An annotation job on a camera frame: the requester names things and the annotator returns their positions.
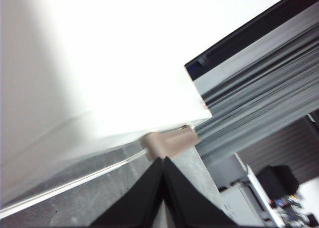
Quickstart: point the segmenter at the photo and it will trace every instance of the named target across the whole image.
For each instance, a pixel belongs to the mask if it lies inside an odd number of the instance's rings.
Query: white wall
[[[304,213],[313,213],[319,221],[319,177],[301,184],[298,192],[303,197],[300,202],[305,209]]]

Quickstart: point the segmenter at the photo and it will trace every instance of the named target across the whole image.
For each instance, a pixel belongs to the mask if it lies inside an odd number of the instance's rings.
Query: black frame
[[[279,1],[188,62],[185,67],[190,77],[196,80],[318,1]]]

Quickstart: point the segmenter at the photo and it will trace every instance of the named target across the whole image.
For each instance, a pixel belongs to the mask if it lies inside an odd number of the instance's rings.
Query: beige plastic clip
[[[150,161],[157,157],[174,158],[198,142],[195,130],[188,125],[175,131],[152,132],[142,137],[142,144],[148,149],[147,157]]]

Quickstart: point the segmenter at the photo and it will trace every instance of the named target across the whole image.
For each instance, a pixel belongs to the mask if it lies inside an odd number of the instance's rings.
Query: gray concrete floor
[[[139,142],[87,159],[69,167],[48,182],[23,194],[31,196],[53,184],[96,171],[104,165],[123,160],[142,149]],[[193,185],[216,206],[222,207],[219,192],[195,148],[173,160]],[[88,226],[125,194],[150,166],[146,156],[140,157],[106,175],[82,184],[1,220],[2,228]],[[154,227],[171,227],[164,206],[160,208]]]

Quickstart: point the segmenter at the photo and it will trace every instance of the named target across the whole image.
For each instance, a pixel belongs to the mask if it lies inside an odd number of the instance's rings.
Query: black chair
[[[257,178],[272,200],[293,195],[299,187],[299,182],[287,165],[266,166],[258,173]]]

